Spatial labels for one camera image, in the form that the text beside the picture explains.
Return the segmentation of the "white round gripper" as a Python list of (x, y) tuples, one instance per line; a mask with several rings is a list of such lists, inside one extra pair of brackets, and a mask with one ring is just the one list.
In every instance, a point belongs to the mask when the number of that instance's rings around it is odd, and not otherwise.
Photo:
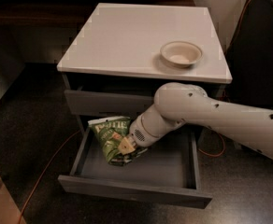
[(124, 137), (118, 145), (118, 150), (123, 154), (134, 152), (139, 147), (150, 147), (166, 134), (182, 126), (180, 121), (164, 118), (151, 105), (144, 113), (132, 122), (129, 128), (130, 137)]

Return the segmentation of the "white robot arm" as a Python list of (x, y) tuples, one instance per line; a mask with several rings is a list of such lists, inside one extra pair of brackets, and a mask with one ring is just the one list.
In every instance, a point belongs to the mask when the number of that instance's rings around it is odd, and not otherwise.
[(149, 147), (185, 124), (199, 125), (273, 160), (273, 110), (214, 100), (195, 85), (166, 83), (132, 122), (124, 151)]

